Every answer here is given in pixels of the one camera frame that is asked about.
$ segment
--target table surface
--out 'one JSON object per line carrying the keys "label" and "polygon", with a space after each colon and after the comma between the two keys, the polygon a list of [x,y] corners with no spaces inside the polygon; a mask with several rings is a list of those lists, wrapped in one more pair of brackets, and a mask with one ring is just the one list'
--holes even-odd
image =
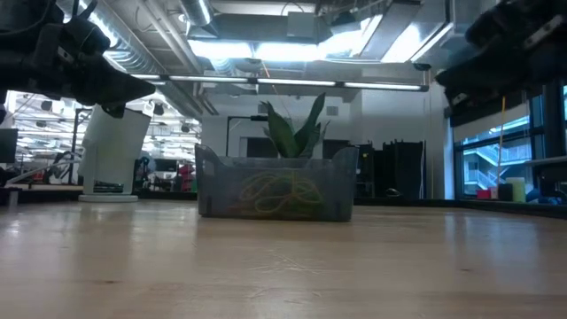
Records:
{"label": "table surface", "polygon": [[566,318],[567,222],[354,208],[203,219],[194,203],[0,210],[3,319]]}

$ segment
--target plastic bin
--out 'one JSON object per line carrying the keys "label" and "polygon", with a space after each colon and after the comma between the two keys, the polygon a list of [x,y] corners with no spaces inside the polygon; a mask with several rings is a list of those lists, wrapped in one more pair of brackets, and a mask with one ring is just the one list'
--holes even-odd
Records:
{"label": "plastic bin", "polygon": [[198,210],[205,217],[348,222],[358,149],[333,159],[218,157],[195,145]]}

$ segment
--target snake plant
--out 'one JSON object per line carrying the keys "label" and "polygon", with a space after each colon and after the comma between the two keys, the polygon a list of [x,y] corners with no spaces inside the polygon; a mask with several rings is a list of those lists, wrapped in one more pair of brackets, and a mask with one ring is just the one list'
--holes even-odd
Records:
{"label": "snake plant", "polygon": [[268,109],[268,127],[264,128],[264,133],[272,140],[280,155],[283,158],[310,159],[315,146],[324,139],[329,125],[327,122],[323,127],[320,122],[317,123],[325,106],[325,93],[315,99],[309,116],[297,132],[294,132],[290,123],[277,113],[269,102],[261,104]]}

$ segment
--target window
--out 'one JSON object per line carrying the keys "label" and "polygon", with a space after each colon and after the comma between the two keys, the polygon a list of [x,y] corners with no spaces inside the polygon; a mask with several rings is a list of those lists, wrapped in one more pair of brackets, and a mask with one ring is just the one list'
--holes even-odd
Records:
{"label": "window", "polygon": [[[516,132],[522,132],[522,131],[527,132],[527,130],[529,128],[530,128],[530,117],[525,116],[525,117],[519,118],[519,119],[514,120],[514,121],[510,121],[510,122],[504,124],[504,134],[516,133]],[[463,145],[472,144],[472,143],[479,142],[479,141],[485,141],[485,140],[490,139],[490,138],[499,137],[500,131],[501,131],[500,126],[498,126],[496,128],[490,128],[486,132],[482,132],[482,133],[477,134],[475,136],[465,138],[464,140],[462,140],[462,144]]]}
{"label": "window", "polygon": [[[501,156],[501,168],[498,169]],[[532,159],[529,138],[520,138],[500,145],[489,144],[463,151],[464,194],[476,195],[478,190],[489,190],[508,177],[523,177],[526,194],[533,190],[532,171],[524,163]]]}

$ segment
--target fluorescent light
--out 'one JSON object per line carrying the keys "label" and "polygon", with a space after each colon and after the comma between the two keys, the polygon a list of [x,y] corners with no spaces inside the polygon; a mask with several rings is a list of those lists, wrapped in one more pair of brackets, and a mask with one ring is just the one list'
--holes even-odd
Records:
{"label": "fluorescent light", "polygon": [[186,81],[186,82],[211,82],[211,83],[248,83],[246,78],[237,77],[221,77],[221,76],[200,76],[200,75],[188,75],[188,76],[170,76],[171,81]]}
{"label": "fluorescent light", "polygon": [[159,80],[159,75],[152,74],[132,74],[135,78],[140,80]]}
{"label": "fluorescent light", "polygon": [[417,52],[421,45],[421,35],[419,29],[410,24],[409,27],[398,36],[392,44],[390,50],[384,54],[381,61],[383,63],[403,63],[408,61]]}
{"label": "fluorescent light", "polygon": [[321,54],[315,44],[262,43],[254,57],[266,61],[309,62],[321,59]]}
{"label": "fluorescent light", "polygon": [[189,40],[189,45],[198,57],[204,58],[251,58],[252,50],[248,43],[205,42]]}
{"label": "fluorescent light", "polygon": [[336,34],[326,41],[319,43],[319,52],[322,57],[326,57],[329,54],[350,51],[361,36],[361,30]]}
{"label": "fluorescent light", "polygon": [[387,83],[361,83],[361,82],[345,82],[346,88],[352,89],[396,89],[396,90],[422,90],[419,85],[407,84],[387,84]]}
{"label": "fluorescent light", "polygon": [[412,58],[411,61],[412,62],[416,62],[420,57],[422,57],[423,54],[425,54],[425,52],[429,51],[433,45],[435,45],[437,42],[439,42],[439,40],[441,40],[443,38],[443,36],[445,36],[447,34],[447,32],[449,32],[454,26],[454,23],[451,22],[449,24],[447,24],[445,27],[443,27],[443,29],[437,34],[435,35],[435,37],[433,37],[429,42],[427,42],[424,47],[422,47],[421,50],[419,50]]}
{"label": "fluorescent light", "polygon": [[362,31],[359,41],[353,46],[353,49],[351,50],[351,57],[361,54],[362,50],[364,50],[364,47],[366,47],[366,44],[369,42],[370,37],[378,28],[378,25],[380,24],[380,21],[382,21],[383,17],[384,15],[378,14],[377,16],[361,21],[361,29],[364,31]]}
{"label": "fluorescent light", "polygon": [[335,86],[333,81],[309,81],[309,80],[286,80],[286,79],[258,79],[258,84],[288,84],[308,86]]}

